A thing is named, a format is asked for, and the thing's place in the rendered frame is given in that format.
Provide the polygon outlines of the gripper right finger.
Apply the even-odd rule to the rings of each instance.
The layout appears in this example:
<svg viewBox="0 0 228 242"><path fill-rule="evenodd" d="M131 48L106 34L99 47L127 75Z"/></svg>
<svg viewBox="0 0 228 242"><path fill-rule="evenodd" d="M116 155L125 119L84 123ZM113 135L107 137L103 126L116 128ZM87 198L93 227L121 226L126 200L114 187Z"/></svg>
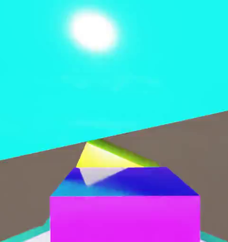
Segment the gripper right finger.
<svg viewBox="0 0 228 242"><path fill-rule="evenodd" d="M220 242L220 238L201 231L201 240L204 242Z"/></svg>

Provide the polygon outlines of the small magenta cube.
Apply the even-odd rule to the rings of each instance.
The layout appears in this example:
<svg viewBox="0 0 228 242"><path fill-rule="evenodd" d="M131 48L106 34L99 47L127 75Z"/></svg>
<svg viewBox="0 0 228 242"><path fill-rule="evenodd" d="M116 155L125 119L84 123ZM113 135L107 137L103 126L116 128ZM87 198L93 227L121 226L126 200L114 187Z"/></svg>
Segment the small magenta cube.
<svg viewBox="0 0 228 242"><path fill-rule="evenodd" d="M51 242L200 242L200 196L166 167L74 168L50 196Z"/></svg>

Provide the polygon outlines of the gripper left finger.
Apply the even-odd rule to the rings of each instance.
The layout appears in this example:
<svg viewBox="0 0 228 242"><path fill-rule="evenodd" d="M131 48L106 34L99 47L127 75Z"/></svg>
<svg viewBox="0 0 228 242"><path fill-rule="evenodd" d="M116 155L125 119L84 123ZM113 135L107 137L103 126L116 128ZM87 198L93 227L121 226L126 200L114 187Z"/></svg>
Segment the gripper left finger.
<svg viewBox="0 0 228 242"><path fill-rule="evenodd" d="M48 233L49 231L50 231L50 218L46 220L44 225L35 227L33 229L27 230L20 234L14 235L0 242L24 242L26 240L32 239L44 233Z"/></svg>

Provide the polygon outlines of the large cyan box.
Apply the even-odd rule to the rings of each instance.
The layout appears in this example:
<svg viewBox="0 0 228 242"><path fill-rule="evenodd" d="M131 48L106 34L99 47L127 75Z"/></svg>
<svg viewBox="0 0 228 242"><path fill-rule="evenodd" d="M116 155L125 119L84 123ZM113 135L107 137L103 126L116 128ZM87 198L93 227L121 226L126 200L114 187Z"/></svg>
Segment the large cyan box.
<svg viewBox="0 0 228 242"><path fill-rule="evenodd" d="M0 160L228 110L228 0L0 0Z"/></svg>

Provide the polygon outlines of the small yellow cube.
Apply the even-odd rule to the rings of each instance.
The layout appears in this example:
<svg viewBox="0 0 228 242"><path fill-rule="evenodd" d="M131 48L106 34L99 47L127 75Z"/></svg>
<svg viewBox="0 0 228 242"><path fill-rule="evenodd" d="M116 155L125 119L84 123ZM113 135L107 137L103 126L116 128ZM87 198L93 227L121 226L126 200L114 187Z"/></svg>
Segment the small yellow cube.
<svg viewBox="0 0 228 242"><path fill-rule="evenodd" d="M138 155L103 139L86 142L76 165L86 167L159 167L146 157Z"/></svg>

